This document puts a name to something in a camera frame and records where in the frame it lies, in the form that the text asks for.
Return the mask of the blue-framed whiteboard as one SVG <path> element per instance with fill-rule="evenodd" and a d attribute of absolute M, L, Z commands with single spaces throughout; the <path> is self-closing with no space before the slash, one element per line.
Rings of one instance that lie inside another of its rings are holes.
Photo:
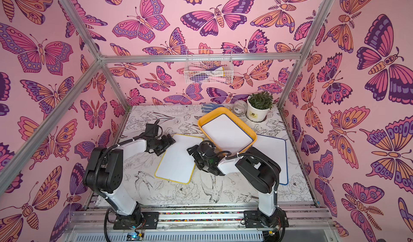
<path fill-rule="evenodd" d="M 202 130 L 210 140 L 221 150 L 237 154 L 253 142 L 233 120 L 227 115 L 220 115 L 202 126 Z"/>
<path fill-rule="evenodd" d="M 253 147 L 264 153 L 267 157 L 275 161 L 281 168 L 280 184 L 286 186 L 288 179 L 287 143 L 280 138 L 257 135 L 257 141 Z"/>

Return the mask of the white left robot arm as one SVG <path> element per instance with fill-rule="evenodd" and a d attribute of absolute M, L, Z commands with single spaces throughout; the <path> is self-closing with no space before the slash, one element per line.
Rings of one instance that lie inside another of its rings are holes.
<path fill-rule="evenodd" d="M 139 153 L 162 155 L 175 144 L 171 135 L 163 134 L 159 120 L 147 123 L 145 131 L 111 147 L 94 148 L 83 176 L 83 184 L 106 200 L 116 215 L 116 228 L 139 228 L 144 225 L 140 204 L 126 191 L 123 181 L 124 157 Z"/>

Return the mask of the yellow-framed whiteboard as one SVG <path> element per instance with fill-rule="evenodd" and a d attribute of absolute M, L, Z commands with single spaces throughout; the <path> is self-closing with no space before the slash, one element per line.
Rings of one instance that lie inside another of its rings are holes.
<path fill-rule="evenodd" d="M 183 134 L 175 134 L 172 138 L 176 143 L 165 151 L 154 176 L 186 185 L 195 169 L 194 158 L 187 149 L 199 145 L 203 138 Z"/>

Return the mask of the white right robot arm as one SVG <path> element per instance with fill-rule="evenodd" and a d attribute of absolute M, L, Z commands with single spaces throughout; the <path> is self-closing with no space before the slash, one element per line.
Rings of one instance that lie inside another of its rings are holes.
<path fill-rule="evenodd" d="M 289 227 L 286 212 L 277 202 L 281 167 L 262 151 L 251 146 L 245 152 L 233 154 L 218 150 L 206 140 L 187 148 L 187 152 L 199 170 L 215 176 L 240 173 L 258 192 L 258 208 L 244 211 L 244 225 L 275 230 Z"/>

